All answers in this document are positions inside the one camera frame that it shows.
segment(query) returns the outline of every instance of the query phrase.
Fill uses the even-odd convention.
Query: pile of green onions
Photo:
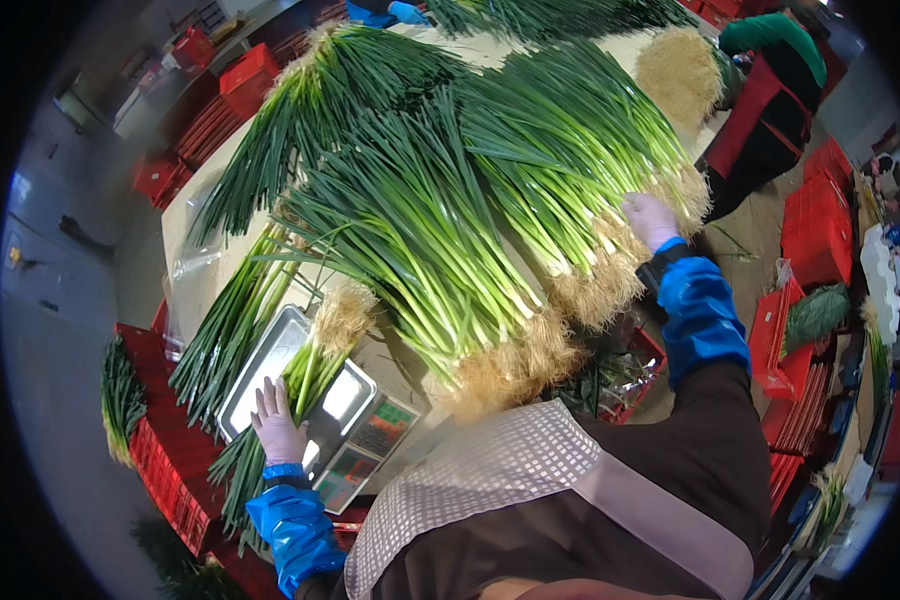
[[[200,421],[205,431],[216,431],[217,412],[300,266],[253,259],[272,254],[285,237],[278,225],[264,228],[170,375],[177,403],[187,403],[187,426]]]
[[[363,283],[468,421],[533,398],[578,354],[565,323],[516,269],[495,228],[455,99],[433,91],[417,113],[365,112],[353,134],[285,207],[283,222],[325,263]]]
[[[521,42],[695,24],[673,0],[431,0],[427,9],[450,35],[490,31]]]
[[[708,192],[666,118],[609,54],[586,40],[514,53],[456,84],[463,136],[495,206],[552,279],[556,306],[600,329],[640,293],[649,259],[622,194],[668,202],[684,234]]]
[[[306,342],[293,354],[281,377],[293,422],[299,426],[324,397],[357,342],[373,325],[377,300],[365,286],[349,281],[324,297]],[[232,474],[223,501],[223,532],[240,532],[240,552],[250,546],[263,550],[245,504],[263,492],[266,456],[252,427],[246,427],[210,465],[210,483],[219,486]]]
[[[144,403],[144,385],[137,379],[136,370],[127,357],[124,338],[120,335],[106,347],[99,396],[110,457],[133,469],[131,434],[147,412],[147,405]]]
[[[363,108],[407,108],[420,94],[469,72],[436,46],[357,24],[328,24],[311,42],[311,50],[276,79],[204,204],[192,231],[197,243],[220,223],[228,234],[246,234],[254,210],[271,210],[277,196],[316,168]]]

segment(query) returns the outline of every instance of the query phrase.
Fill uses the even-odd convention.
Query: wristwatch
[[[663,281],[663,274],[667,272],[667,268],[681,258],[693,256],[690,246],[676,244],[657,252],[648,262],[637,267],[636,277],[647,287],[647,293],[655,299],[660,294],[660,282]]]

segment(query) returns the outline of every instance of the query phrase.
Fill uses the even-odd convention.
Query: pink rubber glove
[[[257,388],[257,412],[250,413],[250,424],[264,447],[265,467],[303,462],[307,421],[294,426],[283,377],[277,377],[276,386],[271,378],[264,377],[263,391]]]
[[[633,234],[647,245],[652,254],[677,232],[677,217],[674,211],[653,194],[630,192],[624,194],[620,205],[629,221]]]

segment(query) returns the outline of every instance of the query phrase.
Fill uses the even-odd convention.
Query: hand
[[[413,4],[407,4],[406,2],[390,2],[390,6],[386,11],[399,19],[401,23],[406,23],[407,25],[430,26],[430,21],[427,20],[427,17],[423,15],[420,8]]]
[[[276,387],[271,378],[264,377],[263,391],[257,388],[257,412],[250,413],[250,424],[264,447],[265,467],[303,462],[307,421],[294,425],[283,377],[277,377]]]
[[[674,211],[653,194],[624,194],[624,202],[620,208],[624,210],[633,234],[654,255],[667,240],[680,235]]]

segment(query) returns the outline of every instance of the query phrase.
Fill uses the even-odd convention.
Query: green shirt
[[[720,34],[720,50],[731,56],[758,50],[778,42],[787,42],[810,67],[814,81],[821,88],[827,81],[827,66],[810,33],[782,12],[752,16],[730,23]]]

